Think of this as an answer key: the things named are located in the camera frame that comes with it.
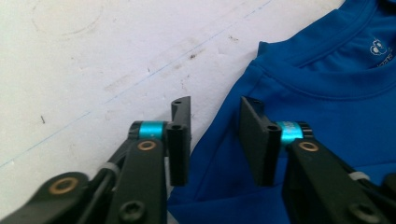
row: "white surface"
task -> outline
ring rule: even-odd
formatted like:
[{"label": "white surface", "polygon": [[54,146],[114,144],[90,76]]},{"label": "white surface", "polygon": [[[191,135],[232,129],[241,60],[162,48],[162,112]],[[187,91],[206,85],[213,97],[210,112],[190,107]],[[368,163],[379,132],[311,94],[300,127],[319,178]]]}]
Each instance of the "white surface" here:
[{"label": "white surface", "polygon": [[259,41],[341,2],[1,1],[0,218],[55,175],[93,176],[133,121],[170,120],[178,97],[195,145]]}]

